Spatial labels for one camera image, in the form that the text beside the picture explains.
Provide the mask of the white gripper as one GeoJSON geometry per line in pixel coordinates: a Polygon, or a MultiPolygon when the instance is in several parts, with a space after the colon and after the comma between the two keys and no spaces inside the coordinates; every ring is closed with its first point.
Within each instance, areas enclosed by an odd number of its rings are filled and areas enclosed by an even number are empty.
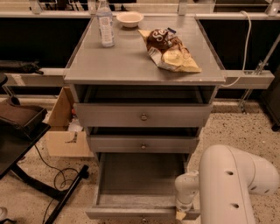
{"type": "Polygon", "coordinates": [[[199,191],[199,172],[189,171],[175,179],[176,219],[182,221],[193,206],[193,199],[199,191]]]}

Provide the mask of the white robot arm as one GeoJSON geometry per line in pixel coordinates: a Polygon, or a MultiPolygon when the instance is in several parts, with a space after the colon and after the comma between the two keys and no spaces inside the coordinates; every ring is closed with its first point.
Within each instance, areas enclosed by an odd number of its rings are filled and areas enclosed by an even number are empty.
{"type": "Polygon", "coordinates": [[[199,195],[201,224],[256,224],[250,196],[271,195],[279,187],[277,168],[268,160],[216,144],[200,158],[199,169],[175,180],[176,218],[191,213],[199,195]]]}

